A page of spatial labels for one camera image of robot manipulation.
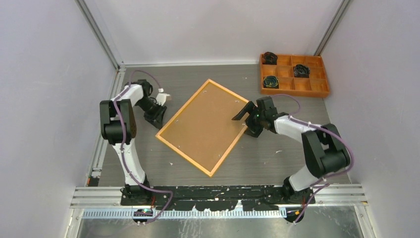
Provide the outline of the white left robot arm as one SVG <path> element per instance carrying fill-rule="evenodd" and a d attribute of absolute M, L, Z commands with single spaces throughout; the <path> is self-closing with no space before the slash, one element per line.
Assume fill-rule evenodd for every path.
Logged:
<path fill-rule="evenodd" d="M 102 138 L 116 151 L 124 172 L 122 196 L 133 198 L 140 205 L 147 205 L 155 190 L 150 188 L 137 154 L 137 124 L 133 109 L 135 106 L 140 107 L 145 121 L 161 129 L 167 110 L 165 103 L 170 99 L 170 95 L 161 86 L 157 89 L 156 97 L 152 96 L 153 90 L 147 80 L 140 79 L 127 83 L 114 98 L 100 102 Z"/>

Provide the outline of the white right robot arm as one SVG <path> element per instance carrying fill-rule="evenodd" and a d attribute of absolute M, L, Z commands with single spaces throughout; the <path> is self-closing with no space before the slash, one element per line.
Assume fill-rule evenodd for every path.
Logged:
<path fill-rule="evenodd" d="M 304 122 L 291 114 L 278 112 L 270 96 L 249 101 L 232 120 L 245 120 L 245 134 L 259 137 L 263 130 L 290 137 L 303 146 L 305 165 L 287 177 L 280 190 L 288 203 L 296 203 L 321 180 L 343 173 L 353 166 L 352 153 L 337 127 Z"/>

